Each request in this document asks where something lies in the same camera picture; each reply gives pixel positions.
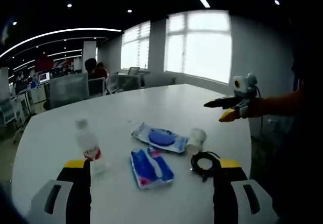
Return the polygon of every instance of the white table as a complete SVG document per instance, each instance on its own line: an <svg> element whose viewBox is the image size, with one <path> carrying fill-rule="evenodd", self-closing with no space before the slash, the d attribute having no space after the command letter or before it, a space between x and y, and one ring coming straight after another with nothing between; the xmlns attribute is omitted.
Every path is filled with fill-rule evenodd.
<svg viewBox="0 0 323 224"><path fill-rule="evenodd" d="M129 157L147 147L131 137L142 122L188 136L205 130L205 151L235 159L246 175L251 167L247 120L220 123L221 108L203 104L223 95L191 85L141 89L94 98L32 117L20 141L13 169L12 194L25 215L35 193L56 179L68 160L82 159L74 120L85 116L100 140L109 169L92 178L91 223L213 223L212 180L205 183L190 172L190 158L163 153L175 174L166 188L140 191Z"/></svg>

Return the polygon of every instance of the bottle label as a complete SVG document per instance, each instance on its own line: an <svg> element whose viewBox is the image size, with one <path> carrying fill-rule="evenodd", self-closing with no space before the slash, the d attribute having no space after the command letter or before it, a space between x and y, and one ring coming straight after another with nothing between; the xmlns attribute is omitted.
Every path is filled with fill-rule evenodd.
<svg viewBox="0 0 323 224"><path fill-rule="evenodd" d="M90 161L97 160L101 157L101 151L98 146L92 149L87 149L85 152L83 152L83 154L84 157L86 157Z"/></svg>

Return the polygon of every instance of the black cable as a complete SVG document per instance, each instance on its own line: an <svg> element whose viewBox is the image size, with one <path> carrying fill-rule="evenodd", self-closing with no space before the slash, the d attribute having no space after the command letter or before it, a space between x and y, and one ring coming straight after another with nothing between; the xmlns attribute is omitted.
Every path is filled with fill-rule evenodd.
<svg viewBox="0 0 323 224"><path fill-rule="evenodd" d="M212 166L208 169L202 169L197 162L202 159L202 158L206 158L212 161ZM192 171L197 173L198 175L200 175L203 179L203 182L205 182L207 180L207 178L213 177L214 173L221 169L221 164L219 162L220 157L214 153L214 152L198 152L196 155L193 155L191 158L191 164L192 164Z"/></svg>
<svg viewBox="0 0 323 224"><path fill-rule="evenodd" d="M261 99L260 90L257 86L256 86L256 89L258 91L259 98ZM262 134L262 126L263 126L263 116L261 116L260 135Z"/></svg>

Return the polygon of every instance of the blue wet wipes package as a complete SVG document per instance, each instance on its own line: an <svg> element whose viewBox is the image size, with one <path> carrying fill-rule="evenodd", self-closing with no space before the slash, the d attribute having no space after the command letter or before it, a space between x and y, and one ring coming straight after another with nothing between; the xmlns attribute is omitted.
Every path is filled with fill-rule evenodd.
<svg viewBox="0 0 323 224"><path fill-rule="evenodd" d="M177 153L185 151L185 146L188 141L188 137L180 136L165 129L153 128L145 123L142 123L132 133L132 136L155 148Z"/></svg>
<svg viewBox="0 0 323 224"><path fill-rule="evenodd" d="M150 189L170 183L174 174L153 148L131 152L131 167L139 189Z"/></svg>

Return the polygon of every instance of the computer monitor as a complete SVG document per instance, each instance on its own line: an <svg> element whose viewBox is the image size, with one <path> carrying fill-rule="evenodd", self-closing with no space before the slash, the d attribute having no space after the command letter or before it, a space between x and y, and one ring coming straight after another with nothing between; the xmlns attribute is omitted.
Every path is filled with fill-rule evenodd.
<svg viewBox="0 0 323 224"><path fill-rule="evenodd" d="M39 83L47 82L48 80L50 80L49 72L39 75Z"/></svg>

